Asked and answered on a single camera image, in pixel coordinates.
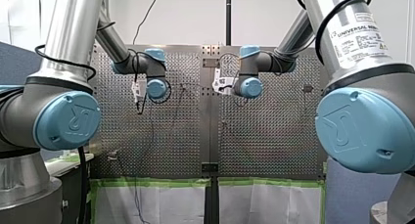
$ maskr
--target metal wall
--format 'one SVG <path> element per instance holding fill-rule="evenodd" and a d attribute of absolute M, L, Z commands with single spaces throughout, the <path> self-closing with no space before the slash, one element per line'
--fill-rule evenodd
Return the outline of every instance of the metal wall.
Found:
<path fill-rule="evenodd" d="M 130 48 L 143 51 L 149 46 Z M 95 95 L 103 121 L 91 145 L 98 154 L 92 165 L 94 178 L 194 178 L 206 175 L 206 163 L 213 165 L 211 171 L 217 169 L 217 176 L 323 178 L 326 156 L 314 130 L 321 68 L 313 49 L 301 53 L 293 73 L 262 74 L 263 95 L 245 102 L 214 93 L 214 67 L 206 65 L 226 53 L 238 54 L 239 47 L 162 48 L 171 98 L 162 105 L 148 101 L 142 115 L 133 102 L 134 77 L 113 74 L 107 55 L 95 50 Z M 236 74 L 236 58 L 225 55 L 220 62 L 222 75 Z"/>

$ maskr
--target light blue cap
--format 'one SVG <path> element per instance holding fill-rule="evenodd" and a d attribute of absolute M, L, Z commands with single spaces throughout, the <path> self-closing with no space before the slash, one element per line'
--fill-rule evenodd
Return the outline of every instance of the light blue cap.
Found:
<path fill-rule="evenodd" d="M 262 83 L 258 78 L 250 77 L 241 84 L 241 95 L 248 99 L 257 98 L 262 93 Z"/>
<path fill-rule="evenodd" d="M 415 165 L 415 128 L 385 97 L 342 88 L 327 95 L 317 113 L 318 138 L 329 156 L 344 167 L 395 174 Z"/>
<path fill-rule="evenodd" d="M 260 52 L 259 46 L 256 45 L 246 45 L 241 47 L 241 50 L 239 51 L 241 59 L 256 55 Z"/>
<path fill-rule="evenodd" d="M 33 138 L 43 149 L 72 150 L 84 146 L 101 120 L 98 102 L 81 91 L 70 91 L 53 99 L 36 118 Z"/>
<path fill-rule="evenodd" d="M 159 79 L 152 79 L 147 83 L 147 94 L 151 99 L 162 98 L 166 91 L 165 83 Z"/>
<path fill-rule="evenodd" d="M 155 60 L 165 62 L 164 50 L 162 49 L 152 48 L 152 49 L 146 49 L 144 52 L 148 54 L 149 56 L 153 57 Z"/>

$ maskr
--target label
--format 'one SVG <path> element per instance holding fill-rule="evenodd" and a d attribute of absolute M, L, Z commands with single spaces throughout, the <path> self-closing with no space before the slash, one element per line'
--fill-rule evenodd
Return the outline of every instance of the label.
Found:
<path fill-rule="evenodd" d="M 374 22 L 349 24 L 335 29 L 330 36 L 341 67 L 353 67 L 356 61 L 366 57 L 389 55 L 388 47 Z"/>
<path fill-rule="evenodd" d="M 358 22 L 375 22 L 372 13 L 356 13 L 354 16 Z"/>

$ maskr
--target universal robots arm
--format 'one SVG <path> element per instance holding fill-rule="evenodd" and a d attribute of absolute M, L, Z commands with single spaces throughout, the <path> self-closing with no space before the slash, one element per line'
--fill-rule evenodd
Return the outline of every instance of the universal robots arm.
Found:
<path fill-rule="evenodd" d="M 306 12 L 276 53 L 241 48 L 234 93 L 260 95 L 259 72 L 290 72 L 296 50 L 315 34 L 317 57 L 329 73 L 315 118 L 320 142 L 343 166 L 394 174 L 415 165 L 415 88 L 411 65 L 389 55 L 368 4 L 371 0 L 303 0 Z"/>
<path fill-rule="evenodd" d="M 163 50 L 127 50 L 101 12 L 102 1 L 56 1 L 40 70 L 27 78 L 23 90 L 0 90 L 0 152 L 71 150 L 93 137 L 101 118 L 88 84 L 95 73 L 88 71 L 95 37 L 113 60 L 115 73 L 145 73 L 148 97 L 163 97 Z"/>

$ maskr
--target white wall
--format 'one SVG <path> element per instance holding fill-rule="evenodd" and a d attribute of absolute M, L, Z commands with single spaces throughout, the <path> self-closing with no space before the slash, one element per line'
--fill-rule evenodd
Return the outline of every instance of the white wall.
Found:
<path fill-rule="evenodd" d="M 110 0 L 110 15 L 125 43 L 153 0 Z M 217 44 L 225 39 L 225 0 L 158 0 L 141 27 L 140 44 Z"/>
<path fill-rule="evenodd" d="M 126 43 L 152 0 L 110 0 L 112 19 Z M 407 60 L 410 0 L 374 0 L 371 9 L 397 61 Z M 276 46 L 300 11 L 296 0 L 232 0 L 232 44 Z M 225 42 L 225 0 L 159 0 L 139 43 Z"/>
<path fill-rule="evenodd" d="M 127 44 L 153 0 L 110 0 Z M 45 42 L 55 0 L 0 0 L 0 41 L 28 50 Z M 232 44 L 276 46 L 300 11 L 296 0 L 232 0 Z M 374 0 L 371 9 L 397 61 L 411 61 L 414 0 Z M 225 42 L 225 0 L 158 0 L 141 28 L 141 44 Z"/>

